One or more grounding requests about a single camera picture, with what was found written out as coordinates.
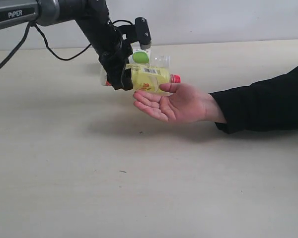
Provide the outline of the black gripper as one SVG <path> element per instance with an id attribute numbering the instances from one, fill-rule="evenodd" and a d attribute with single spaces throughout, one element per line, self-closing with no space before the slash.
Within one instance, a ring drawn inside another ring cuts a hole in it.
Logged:
<path id="1" fill-rule="evenodd" d="M 112 23 L 119 37 L 111 51 L 105 51 L 99 56 L 100 73 L 106 74 L 106 86 L 111 86 L 114 90 L 129 91 L 133 89 L 132 71 L 125 67 L 130 62 L 132 44 L 138 42 L 136 23 L 132 21 Z"/>

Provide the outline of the black sleeved forearm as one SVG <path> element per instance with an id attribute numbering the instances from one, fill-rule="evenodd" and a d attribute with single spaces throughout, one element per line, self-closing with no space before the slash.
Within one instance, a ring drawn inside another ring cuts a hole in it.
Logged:
<path id="1" fill-rule="evenodd" d="M 226 120 L 216 126 L 227 134 L 298 129 L 298 66 L 272 79 L 211 96 Z"/>

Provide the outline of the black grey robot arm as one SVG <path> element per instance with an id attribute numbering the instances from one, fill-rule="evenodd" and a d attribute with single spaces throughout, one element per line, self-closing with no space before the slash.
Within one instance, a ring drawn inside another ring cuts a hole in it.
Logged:
<path id="1" fill-rule="evenodd" d="M 22 40 L 0 63 L 0 69 L 11 59 L 27 38 L 30 27 L 50 26 L 74 20 L 99 56 L 107 82 L 115 89 L 133 88 L 132 72 L 127 68 L 131 44 L 150 46 L 147 20 L 116 27 L 109 18 L 104 0 L 0 0 L 0 30 L 27 23 Z"/>

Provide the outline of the person's open bare hand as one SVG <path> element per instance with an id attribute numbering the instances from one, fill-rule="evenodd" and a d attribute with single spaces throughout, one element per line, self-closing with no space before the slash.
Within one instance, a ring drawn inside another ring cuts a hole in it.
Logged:
<path id="1" fill-rule="evenodd" d="M 165 83 L 160 85 L 163 92 L 157 95 L 146 91 L 135 91 L 134 106 L 150 117 L 168 123 L 194 123 L 211 121 L 226 123 L 223 112 L 215 99 L 188 84 Z"/>

